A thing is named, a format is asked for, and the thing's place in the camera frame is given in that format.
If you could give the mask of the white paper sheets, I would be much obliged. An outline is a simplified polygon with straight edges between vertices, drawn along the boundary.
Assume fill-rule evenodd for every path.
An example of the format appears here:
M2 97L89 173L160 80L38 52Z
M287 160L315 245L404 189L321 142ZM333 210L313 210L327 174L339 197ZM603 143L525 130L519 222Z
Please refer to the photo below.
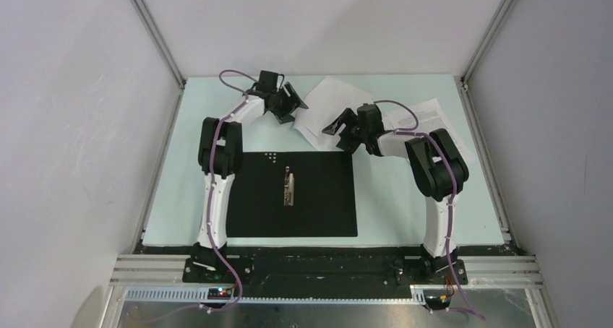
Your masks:
M308 95L308 108L297 110L293 128L319 151L337 151L340 137L326 135L322 130L339 117L346 108L355 111L365 103L372 103L374 96L347 82L331 76L324 78Z

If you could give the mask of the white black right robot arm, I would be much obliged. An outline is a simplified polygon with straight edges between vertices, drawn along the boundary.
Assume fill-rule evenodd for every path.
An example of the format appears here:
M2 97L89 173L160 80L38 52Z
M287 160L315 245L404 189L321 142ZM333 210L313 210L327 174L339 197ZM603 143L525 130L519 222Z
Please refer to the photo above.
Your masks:
M449 131L386 129L377 103L346 108L322 133L340 137L336 146L355 152L364 145L370 155L408 161L416 186L426 201L426 231L420 245L421 276L430 283L446 278L457 259L453 235L455 206L469 169Z

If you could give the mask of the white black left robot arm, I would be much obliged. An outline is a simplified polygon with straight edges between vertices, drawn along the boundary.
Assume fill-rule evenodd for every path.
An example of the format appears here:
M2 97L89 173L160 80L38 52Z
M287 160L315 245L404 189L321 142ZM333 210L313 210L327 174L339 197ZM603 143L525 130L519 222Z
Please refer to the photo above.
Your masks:
M295 120L294 111L308 108L284 74L262 70L244 90L227 83L225 73L248 77L235 69L221 71L220 82L240 92L241 101L226 115L202 121L197 162L204 174L205 203L190 259L211 282L220 282L228 273L226 221L231 187L243 162L243 128L267 113L279 124L288 124Z

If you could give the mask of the beige and black file folder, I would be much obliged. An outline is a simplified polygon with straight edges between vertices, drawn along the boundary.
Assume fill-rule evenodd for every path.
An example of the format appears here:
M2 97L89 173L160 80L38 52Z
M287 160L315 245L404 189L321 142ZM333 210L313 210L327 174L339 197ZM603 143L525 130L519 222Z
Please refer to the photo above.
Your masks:
M346 152L248 152L228 203L234 238L356 237L353 160Z

